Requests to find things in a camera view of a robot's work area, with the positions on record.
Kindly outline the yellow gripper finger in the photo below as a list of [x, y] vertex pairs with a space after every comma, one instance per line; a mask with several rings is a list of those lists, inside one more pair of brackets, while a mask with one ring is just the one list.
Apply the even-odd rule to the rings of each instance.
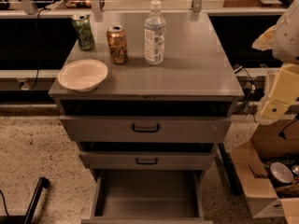
[[261, 108], [264, 119], [277, 120], [299, 98], [299, 65], [284, 63], [274, 74]]

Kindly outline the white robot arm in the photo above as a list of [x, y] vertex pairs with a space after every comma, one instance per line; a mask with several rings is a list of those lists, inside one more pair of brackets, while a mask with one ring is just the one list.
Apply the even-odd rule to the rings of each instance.
[[257, 109], [258, 123], [271, 124], [299, 97], [299, 0], [294, 0], [252, 47], [260, 51], [271, 49], [273, 57], [282, 61], [276, 72], [266, 75], [264, 96]]

